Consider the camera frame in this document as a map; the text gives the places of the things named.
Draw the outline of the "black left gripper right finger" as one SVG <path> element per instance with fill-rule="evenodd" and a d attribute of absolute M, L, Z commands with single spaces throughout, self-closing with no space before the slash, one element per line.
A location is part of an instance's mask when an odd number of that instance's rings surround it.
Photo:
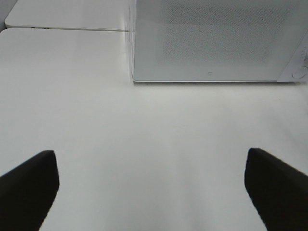
<path fill-rule="evenodd" d="M 272 154 L 251 148 L 244 171 L 246 191 L 269 231 L 308 229 L 308 177 Z"/>

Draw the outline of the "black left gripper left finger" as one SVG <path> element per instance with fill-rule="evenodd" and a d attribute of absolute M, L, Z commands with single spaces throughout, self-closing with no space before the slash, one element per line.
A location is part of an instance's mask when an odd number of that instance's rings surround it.
<path fill-rule="evenodd" d="M 38 231 L 59 190 L 55 152 L 46 150 L 0 178 L 0 229 Z"/>

